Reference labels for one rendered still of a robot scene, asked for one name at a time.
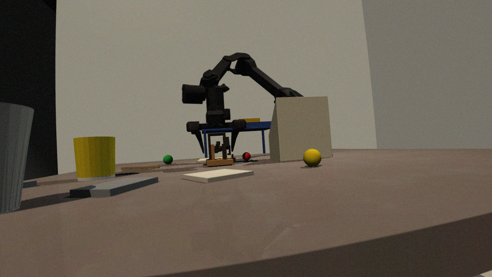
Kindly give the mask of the yellow ball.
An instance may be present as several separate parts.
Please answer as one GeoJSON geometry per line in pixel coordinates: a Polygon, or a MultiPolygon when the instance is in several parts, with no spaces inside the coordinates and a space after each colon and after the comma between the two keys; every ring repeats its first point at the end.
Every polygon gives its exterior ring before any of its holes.
{"type": "Polygon", "coordinates": [[[303,159],[307,166],[317,166],[321,161],[321,155],[317,150],[312,148],[305,152],[303,159]]]}

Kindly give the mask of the yellow cup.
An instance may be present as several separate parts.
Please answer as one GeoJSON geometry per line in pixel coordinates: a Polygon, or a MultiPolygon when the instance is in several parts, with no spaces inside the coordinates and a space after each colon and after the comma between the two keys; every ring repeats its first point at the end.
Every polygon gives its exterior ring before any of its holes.
{"type": "Polygon", "coordinates": [[[77,181],[115,178],[115,137],[73,138],[77,181]]]}

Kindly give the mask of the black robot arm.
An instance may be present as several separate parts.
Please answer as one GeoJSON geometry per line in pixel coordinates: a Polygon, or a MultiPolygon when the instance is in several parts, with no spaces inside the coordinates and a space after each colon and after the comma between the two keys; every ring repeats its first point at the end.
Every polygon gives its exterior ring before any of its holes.
{"type": "MultiPolygon", "coordinates": [[[[223,92],[227,92],[229,88],[222,84],[218,86],[219,81],[226,73],[231,71],[235,75],[249,76],[267,92],[276,97],[304,97],[291,88],[280,86],[277,82],[271,79],[266,73],[261,71],[255,60],[247,53],[234,53],[230,56],[224,56],[213,70],[208,70],[203,73],[200,80],[200,85],[182,86],[182,102],[183,104],[206,104],[219,102],[224,104],[223,92]],[[231,62],[236,60],[234,69],[231,69],[231,62]]],[[[230,109],[222,109],[221,106],[217,110],[212,110],[207,107],[206,123],[224,124],[225,120],[231,119],[230,109]]]]}

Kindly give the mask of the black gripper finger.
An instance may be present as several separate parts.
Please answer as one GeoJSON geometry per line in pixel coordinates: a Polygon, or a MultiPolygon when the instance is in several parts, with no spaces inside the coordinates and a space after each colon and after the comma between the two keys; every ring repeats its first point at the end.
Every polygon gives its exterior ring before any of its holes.
{"type": "Polygon", "coordinates": [[[241,132],[242,129],[234,129],[231,131],[231,151],[233,152],[234,150],[234,144],[236,142],[236,137],[238,136],[238,133],[241,132]]]}
{"type": "Polygon", "coordinates": [[[191,133],[196,135],[197,140],[199,141],[202,153],[204,154],[204,146],[203,146],[203,142],[202,142],[201,132],[200,131],[192,131],[191,133]]]}

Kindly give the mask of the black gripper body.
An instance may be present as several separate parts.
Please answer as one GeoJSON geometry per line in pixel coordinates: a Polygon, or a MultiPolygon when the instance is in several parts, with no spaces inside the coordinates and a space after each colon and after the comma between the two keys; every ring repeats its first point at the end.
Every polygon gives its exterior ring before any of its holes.
{"type": "MultiPolygon", "coordinates": [[[[206,104],[206,108],[211,107],[212,110],[217,110],[219,106],[221,106],[222,109],[224,109],[223,103],[214,102],[214,103],[206,104]]],[[[237,119],[237,120],[233,120],[232,122],[227,122],[227,123],[224,122],[224,124],[222,125],[219,124],[209,125],[208,123],[199,124],[199,121],[188,121],[186,124],[187,132],[199,131],[200,129],[227,129],[227,128],[233,128],[233,130],[246,129],[246,121],[244,119],[237,119]]]]}

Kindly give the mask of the green ball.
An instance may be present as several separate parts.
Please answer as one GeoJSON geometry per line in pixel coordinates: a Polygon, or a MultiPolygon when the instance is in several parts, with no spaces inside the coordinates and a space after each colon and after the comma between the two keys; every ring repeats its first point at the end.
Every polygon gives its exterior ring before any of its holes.
{"type": "Polygon", "coordinates": [[[172,161],[173,161],[173,158],[170,155],[166,155],[166,156],[163,157],[163,161],[164,161],[165,164],[171,164],[172,161]]]}

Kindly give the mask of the red ball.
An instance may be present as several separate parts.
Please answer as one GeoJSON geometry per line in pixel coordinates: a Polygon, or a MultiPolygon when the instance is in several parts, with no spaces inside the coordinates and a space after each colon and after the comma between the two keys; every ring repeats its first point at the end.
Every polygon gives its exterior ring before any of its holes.
{"type": "Polygon", "coordinates": [[[244,160],[246,160],[246,161],[247,161],[247,160],[249,160],[249,159],[250,159],[250,157],[251,157],[251,155],[250,155],[248,152],[244,153],[244,154],[243,154],[243,156],[242,156],[242,158],[243,158],[244,160]]]}

